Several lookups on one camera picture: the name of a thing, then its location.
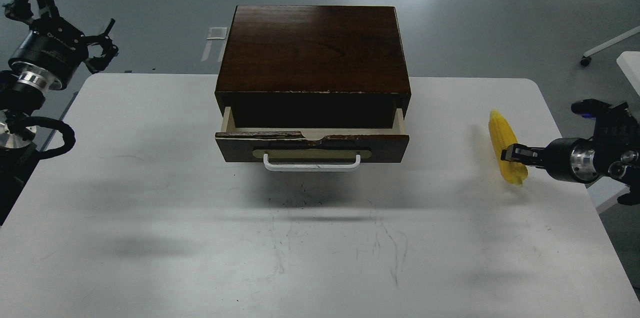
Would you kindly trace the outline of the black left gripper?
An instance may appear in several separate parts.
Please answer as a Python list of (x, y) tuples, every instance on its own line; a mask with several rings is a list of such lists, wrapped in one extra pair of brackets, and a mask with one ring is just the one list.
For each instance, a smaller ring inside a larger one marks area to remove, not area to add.
[[(51, 90), (64, 90), (73, 74), (84, 62), (92, 74), (107, 69), (118, 56), (119, 47), (109, 36), (115, 25), (110, 19), (104, 31), (98, 35), (72, 37), (66, 41), (55, 32), (63, 33), (64, 24), (54, 0), (11, 0), (4, 8), (4, 16), (12, 21), (22, 22), (29, 27), (25, 40), (9, 58), (9, 66), (15, 72), (27, 67), (37, 67), (48, 76), (53, 76)], [(99, 46), (99, 56), (87, 58), (87, 47)]]

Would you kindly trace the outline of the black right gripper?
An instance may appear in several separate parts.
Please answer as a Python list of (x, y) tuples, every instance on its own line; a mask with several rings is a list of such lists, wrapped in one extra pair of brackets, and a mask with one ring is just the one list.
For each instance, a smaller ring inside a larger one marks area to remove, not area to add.
[(583, 138), (555, 139), (542, 148), (510, 144), (500, 158), (525, 166), (540, 165), (558, 181), (588, 184), (601, 176), (594, 164), (594, 143)]

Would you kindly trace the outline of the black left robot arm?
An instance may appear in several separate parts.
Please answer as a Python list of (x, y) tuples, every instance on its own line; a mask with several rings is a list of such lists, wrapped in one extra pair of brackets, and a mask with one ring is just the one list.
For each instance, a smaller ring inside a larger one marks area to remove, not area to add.
[(1, 73), (2, 222), (37, 163), (70, 152), (76, 143), (62, 119), (35, 115), (46, 93), (66, 89), (80, 64), (100, 73), (119, 53), (110, 38), (114, 19), (102, 33), (86, 35), (60, 15), (55, 0), (11, 0), (4, 14), (29, 32)]

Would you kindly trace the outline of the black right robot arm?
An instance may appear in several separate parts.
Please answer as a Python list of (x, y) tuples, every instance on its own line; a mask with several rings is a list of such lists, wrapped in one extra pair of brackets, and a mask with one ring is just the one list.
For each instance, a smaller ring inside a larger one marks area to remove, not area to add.
[(639, 122), (626, 102), (585, 99), (571, 105), (572, 113), (594, 119), (588, 139), (559, 138), (546, 147), (519, 144), (506, 119), (497, 110), (489, 118), (489, 133), (503, 179), (521, 185), (528, 166), (545, 170), (558, 181), (590, 184), (610, 177), (629, 188), (617, 198), (621, 205), (639, 204)]

